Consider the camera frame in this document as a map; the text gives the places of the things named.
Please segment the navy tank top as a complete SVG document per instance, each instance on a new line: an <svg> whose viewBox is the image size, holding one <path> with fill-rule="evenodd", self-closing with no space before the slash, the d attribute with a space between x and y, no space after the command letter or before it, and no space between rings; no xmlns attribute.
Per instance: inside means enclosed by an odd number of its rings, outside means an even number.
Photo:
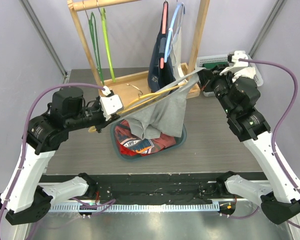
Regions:
<svg viewBox="0 0 300 240"><path fill-rule="evenodd" d="M171 59L168 58L168 62L164 64L164 68L160 69L159 67L159 48L160 48L160 39L161 39L161 24L158 35L156 37L156 42L153 47L152 56L150 60L147 83L152 93L155 93L162 89L163 87L169 85L174 82L176 79L173 74Z"/></svg>

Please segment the yellow wooden hanger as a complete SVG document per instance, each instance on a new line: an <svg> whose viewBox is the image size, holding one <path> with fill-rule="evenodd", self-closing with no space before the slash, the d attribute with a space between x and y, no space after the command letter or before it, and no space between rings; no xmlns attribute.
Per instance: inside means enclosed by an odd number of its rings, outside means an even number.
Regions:
<svg viewBox="0 0 300 240"><path fill-rule="evenodd" d="M129 113L133 113L137 110L138 107L142 107L142 106L146 106L146 104L149 104L150 101L157 101L159 100L159 97L162 97L164 93L168 93L168 92L173 92L174 90L176 90L177 87L171 87L167 90L162 90L160 89L159 91L155 92L155 93L144 93L140 96L137 96L138 94L138 90L137 89L130 89L129 93L132 94L132 101L130 101L127 104L124 104L122 101L122 98L120 96L120 94L118 92L115 92L113 89L111 89L113 91L113 93L115 95L119 95L122 103L123 103L123 110L119 111L118 113L115 113L113 115L119 115L120 118L115 120L114 122L112 122L111 124L115 124L118 123L119 121L123 120L122 117L129 114ZM85 115L92 120L92 122L88 125L89 127L89 131L92 132L96 132L95 129L95 125L100 121L100 120L104 120L104 114L102 111L102 106L100 103L100 97L104 97L102 90L104 90L103 87L99 88L99 96L93 101L94 104L90 107L88 107L85 111Z"/></svg>

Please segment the grey tank top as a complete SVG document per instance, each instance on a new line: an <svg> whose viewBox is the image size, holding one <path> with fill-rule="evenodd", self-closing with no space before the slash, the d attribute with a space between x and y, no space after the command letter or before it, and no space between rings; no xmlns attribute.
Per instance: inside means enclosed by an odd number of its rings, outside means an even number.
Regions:
<svg viewBox="0 0 300 240"><path fill-rule="evenodd" d="M151 100L146 106L136 108L136 111L128 113L122 119L128 122L131 133L140 139L157 139L161 134L172 137L181 137L187 95L192 87L199 81L197 68L193 72L176 80L161 90L177 87L173 92L165 92L159 100Z"/></svg>

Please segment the pink hanger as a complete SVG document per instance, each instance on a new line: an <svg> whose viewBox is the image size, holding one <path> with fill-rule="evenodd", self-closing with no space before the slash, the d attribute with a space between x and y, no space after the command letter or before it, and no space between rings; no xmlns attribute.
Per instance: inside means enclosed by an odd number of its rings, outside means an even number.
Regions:
<svg viewBox="0 0 300 240"><path fill-rule="evenodd" d="M168 30L168 12L169 12L169 3L165 0L163 2L163 10L162 10L162 19L161 19L161 33L160 33L160 45L159 45L159 68L163 69L165 62L165 47L167 41L167 30Z"/></svg>

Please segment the dark green hanger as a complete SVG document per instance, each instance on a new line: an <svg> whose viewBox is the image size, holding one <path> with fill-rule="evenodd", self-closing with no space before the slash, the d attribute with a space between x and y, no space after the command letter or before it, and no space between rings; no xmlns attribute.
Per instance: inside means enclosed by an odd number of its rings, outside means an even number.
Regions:
<svg viewBox="0 0 300 240"><path fill-rule="evenodd" d="M96 62L96 69L97 69L97 72L99 74L101 83L104 84L104 76L103 76L101 60L100 60L100 51L99 51L96 17L95 17L93 12L90 13L90 17L88 17L88 14L86 12L86 16L87 16L87 20L88 20L90 38L91 38L94 57L95 57L95 62Z"/></svg>

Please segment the lime green hanger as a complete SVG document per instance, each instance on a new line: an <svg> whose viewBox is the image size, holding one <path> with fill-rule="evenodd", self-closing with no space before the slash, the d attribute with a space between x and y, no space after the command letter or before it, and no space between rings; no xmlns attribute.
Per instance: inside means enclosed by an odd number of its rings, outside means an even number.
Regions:
<svg viewBox="0 0 300 240"><path fill-rule="evenodd" d="M108 60L109 72L112 79L112 82L116 82L115 72L113 69L112 57L111 57L111 50L108 38L108 28L107 28L107 19L106 19L106 10L104 7L99 8L99 14L101 18L101 25L102 25L102 32L103 32L103 39L105 44L105 51Z"/></svg>

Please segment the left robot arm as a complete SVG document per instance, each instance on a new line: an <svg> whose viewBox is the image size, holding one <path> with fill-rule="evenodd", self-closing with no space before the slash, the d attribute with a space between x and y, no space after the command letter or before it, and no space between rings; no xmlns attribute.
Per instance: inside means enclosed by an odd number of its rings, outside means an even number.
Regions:
<svg viewBox="0 0 300 240"><path fill-rule="evenodd" d="M39 181L49 161L69 133L94 127L98 132L117 120L124 108L121 98L106 86L102 96L86 101L82 84L69 84L51 89L52 101L37 117L26 118L21 152L13 175L0 193L0 210L6 210L6 220L13 226L41 220L51 207L72 199L92 199L97 183L88 174L52 187L41 187Z"/></svg>

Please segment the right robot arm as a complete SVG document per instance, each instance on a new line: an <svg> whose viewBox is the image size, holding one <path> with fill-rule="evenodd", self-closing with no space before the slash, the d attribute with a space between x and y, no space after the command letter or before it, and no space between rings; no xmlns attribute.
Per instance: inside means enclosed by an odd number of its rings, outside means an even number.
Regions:
<svg viewBox="0 0 300 240"><path fill-rule="evenodd" d="M252 153L270 183L270 187L246 180L232 171L216 179L216 193L243 197L259 206L274 224L282 224L300 213L300 185L293 186L281 166L272 143L272 132L255 104L261 93L252 76L236 77L233 73L221 75L218 71L202 69L198 72L204 91L212 91L227 117L232 133Z"/></svg>

